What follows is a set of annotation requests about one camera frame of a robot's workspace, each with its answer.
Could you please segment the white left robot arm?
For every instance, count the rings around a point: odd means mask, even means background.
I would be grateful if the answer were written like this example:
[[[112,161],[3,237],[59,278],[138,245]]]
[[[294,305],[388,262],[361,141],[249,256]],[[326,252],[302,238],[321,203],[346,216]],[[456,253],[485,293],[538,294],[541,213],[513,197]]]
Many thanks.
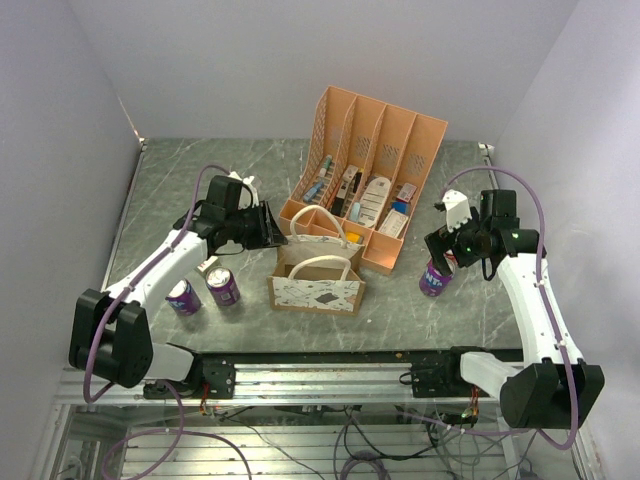
[[[266,201],[214,220],[201,212],[186,230],[170,231],[164,242],[133,272],[103,292],[85,290],[75,306],[69,364],[125,388],[144,380],[168,380],[182,397],[203,387],[198,355],[186,348],[152,341],[149,320],[186,275],[229,242],[244,250],[287,243]]]

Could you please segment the canvas bag with rope handles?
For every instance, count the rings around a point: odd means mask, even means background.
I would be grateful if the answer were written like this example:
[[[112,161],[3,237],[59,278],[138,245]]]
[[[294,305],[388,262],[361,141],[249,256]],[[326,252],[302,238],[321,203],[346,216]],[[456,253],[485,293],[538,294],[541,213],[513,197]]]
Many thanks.
[[[297,221],[312,211],[322,213],[338,235],[299,234]],[[275,269],[267,277],[271,308],[357,315],[366,288],[358,275],[364,245],[350,241],[334,215],[319,205],[302,208],[289,227],[287,243],[277,248]]]

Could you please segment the purple soda can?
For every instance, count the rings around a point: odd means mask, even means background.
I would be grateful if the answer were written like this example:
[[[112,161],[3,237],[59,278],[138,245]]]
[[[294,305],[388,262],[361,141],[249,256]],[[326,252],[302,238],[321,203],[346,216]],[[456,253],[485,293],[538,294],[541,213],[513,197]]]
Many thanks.
[[[226,267],[211,269],[205,277],[205,283],[219,307],[231,306],[240,300],[240,291],[235,278]]]

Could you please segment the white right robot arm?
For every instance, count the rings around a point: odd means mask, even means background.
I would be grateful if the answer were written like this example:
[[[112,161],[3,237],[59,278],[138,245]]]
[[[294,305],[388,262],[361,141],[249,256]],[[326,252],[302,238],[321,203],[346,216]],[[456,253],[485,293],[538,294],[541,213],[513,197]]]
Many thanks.
[[[484,190],[479,207],[466,195],[446,191],[437,209],[445,224],[425,238],[431,263],[451,274],[449,260],[466,268],[482,265],[487,281],[499,279],[507,291],[522,344],[523,366],[510,366],[483,350],[470,350],[440,373],[450,394],[474,385],[498,400],[514,429],[582,426],[604,387],[600,366],[586,363],[572,340],[551,288],[541,233],[523,229],[513,190]]]

